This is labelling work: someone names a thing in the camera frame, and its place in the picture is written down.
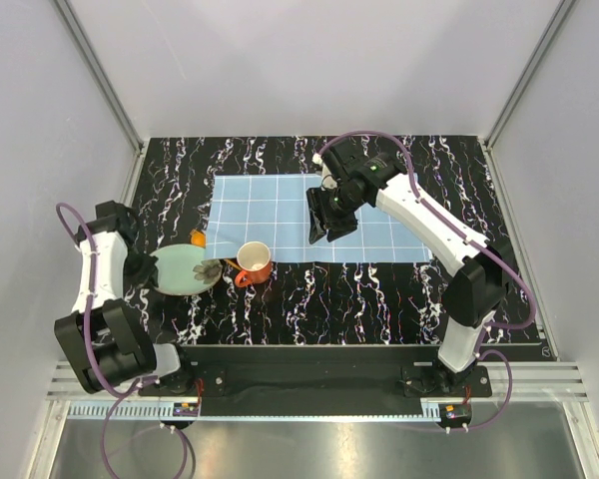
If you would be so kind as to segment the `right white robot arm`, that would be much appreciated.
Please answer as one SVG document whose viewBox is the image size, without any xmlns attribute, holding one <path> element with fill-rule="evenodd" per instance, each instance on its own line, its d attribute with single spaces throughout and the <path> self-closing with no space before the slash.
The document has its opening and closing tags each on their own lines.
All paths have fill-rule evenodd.
<svg viewBox="0 0 599 479">
<path fill-rule="evenodd" d="M 441 208 L 408 168 L 386 153 L 373 158 L 329 151 L 316 154 L 322 183 L 306 191 L 308 241 L 335 241 L 356 231 L 356 212 L 369 205 L 398 221 L 421 240 L 450 276 L 442 295 L 449 316 L 443 342 L 418 392 L 455 395 L 469 382 L 482 331 L 508 293 L 509 242 L 489 244 Z"/>
</svg>

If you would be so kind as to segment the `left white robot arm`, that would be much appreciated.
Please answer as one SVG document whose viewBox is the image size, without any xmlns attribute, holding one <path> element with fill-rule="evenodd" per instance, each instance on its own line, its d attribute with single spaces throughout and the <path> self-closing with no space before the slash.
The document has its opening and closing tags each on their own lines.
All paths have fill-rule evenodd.
<svg viewBox="0 0 599 479">
<path fill-rule="evenodd" d="M 196 371 L 182 349 L 155 344 L 140 324 L 139 312 L 124 299 L 124 285 L 158 285 L 157 259 L 139 252 L 141 222 L 129 207 L 108 201 L 96 205 L 85 222 L 66 203 L 56 214 L 82 259 L 79 292 L 69 315 L 55 321 L 54 334 L 82 388 L 89 394 L 135 380 L 139 388 L 169 389 L 176 395 L 195 385 Z"/>
</svg>

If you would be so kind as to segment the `green floral plate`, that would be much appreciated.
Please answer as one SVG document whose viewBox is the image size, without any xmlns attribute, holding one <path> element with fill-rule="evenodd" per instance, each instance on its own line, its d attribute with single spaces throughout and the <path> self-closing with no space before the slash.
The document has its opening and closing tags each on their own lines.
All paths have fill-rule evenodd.
<svg viewBox="0 0 599 479">
<path fill-rule="evenodd" d="M 164 295 L 201 294 L 221 279 L 223 265 L 218 259 L 206 258 L 206 250 L 193 244 L 172 244 L 151 253 L 156 260 L 154 289 Z"/>
</svg>

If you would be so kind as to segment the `blue checked placemat cloth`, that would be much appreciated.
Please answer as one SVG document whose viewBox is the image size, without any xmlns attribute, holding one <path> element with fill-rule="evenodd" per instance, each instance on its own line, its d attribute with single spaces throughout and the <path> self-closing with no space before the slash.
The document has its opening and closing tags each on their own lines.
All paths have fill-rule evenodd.
<svg viewBox="0 0 599 479">
<path fill-rule="evenodd" d="M 411 230 L 368 204 L 334 216 L 316 174 L 215 177 L 206 258 L 235 258 L 250 241 L 284 263 L 429 263 L 431 249 Z"/>
</svg>

